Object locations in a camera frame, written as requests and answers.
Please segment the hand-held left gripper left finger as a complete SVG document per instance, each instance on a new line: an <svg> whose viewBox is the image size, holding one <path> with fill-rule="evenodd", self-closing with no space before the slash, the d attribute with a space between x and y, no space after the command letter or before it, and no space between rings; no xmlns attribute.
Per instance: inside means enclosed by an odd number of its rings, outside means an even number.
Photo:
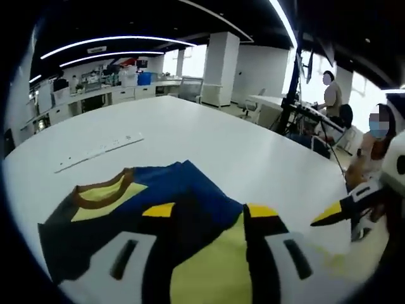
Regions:
<svg viewBox="0 0 405 304"><path fill-rule="evenodd" d="M82 244L81 303L172 303L171 278L182 261L182 203L87 221Z"/></svg>

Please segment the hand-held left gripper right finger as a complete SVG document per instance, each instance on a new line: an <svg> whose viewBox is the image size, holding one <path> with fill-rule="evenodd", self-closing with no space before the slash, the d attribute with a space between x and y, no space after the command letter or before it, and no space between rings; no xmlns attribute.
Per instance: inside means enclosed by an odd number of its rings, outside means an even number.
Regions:
<svg viewBox="0 0 405 304"><path fill-rule="evenodd" d="M290 232L273 209L244 205L253 303L331 303L327 253Z"/></svg>

